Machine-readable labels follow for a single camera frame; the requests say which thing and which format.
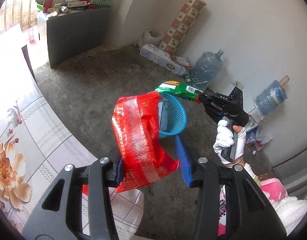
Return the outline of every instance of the red thermos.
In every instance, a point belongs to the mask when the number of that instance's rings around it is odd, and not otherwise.
[[[48,9],[52,7],[53,0],[43,0],[42,12],[47,13]]]

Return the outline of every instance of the orange label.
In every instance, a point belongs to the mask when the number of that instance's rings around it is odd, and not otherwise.
[[[165,84],[169,84],[169,85],[176,85],[178,86],[179,85],[179,82],[178,81],[166,81],[164,82]]]

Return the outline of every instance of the blue plastic basket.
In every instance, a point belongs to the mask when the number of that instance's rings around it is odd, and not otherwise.
[[[167,132],[159,131],[159,137],[163,138],[170,135],[176,135],[182,132],[186,126],[186,112],[181,103],[172,95],[160,93],[164,98],[168,98],[168,126]]]

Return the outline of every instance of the tall patterned box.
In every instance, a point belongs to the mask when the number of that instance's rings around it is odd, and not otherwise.
[[[175,52],[178,44],[199,16],[206,4],[201,0],[187,0],[173,21],[159,48],[168,52]]]

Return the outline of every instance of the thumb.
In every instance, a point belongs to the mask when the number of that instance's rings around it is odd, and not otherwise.
[[[233,125],[233,130],[236,133],[240,133],[243,128],[241,126]]]

